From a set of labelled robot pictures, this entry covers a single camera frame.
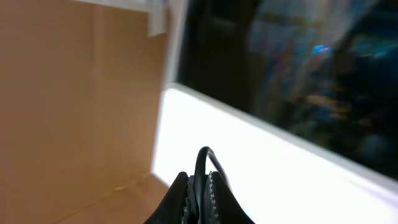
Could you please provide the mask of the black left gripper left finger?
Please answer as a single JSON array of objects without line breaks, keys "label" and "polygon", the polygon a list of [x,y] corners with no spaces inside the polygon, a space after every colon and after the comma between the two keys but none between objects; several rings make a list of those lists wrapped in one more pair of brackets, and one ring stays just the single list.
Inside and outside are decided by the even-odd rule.
[{"label": "black left gripper left finger", "polygon": [[183,209],[186,205],[188,175],[180,172],[156,210],[144,224],[179,224],[182,221]]}]

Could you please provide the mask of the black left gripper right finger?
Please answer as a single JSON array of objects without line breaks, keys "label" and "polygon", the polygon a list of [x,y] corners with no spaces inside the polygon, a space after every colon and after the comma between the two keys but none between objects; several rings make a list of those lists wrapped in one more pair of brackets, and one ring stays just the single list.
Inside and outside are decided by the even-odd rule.
[{"label": "black left gripper right finger", "polygon": [[254,224],[219,172],[211,172],[207,178],[207,223]]}]

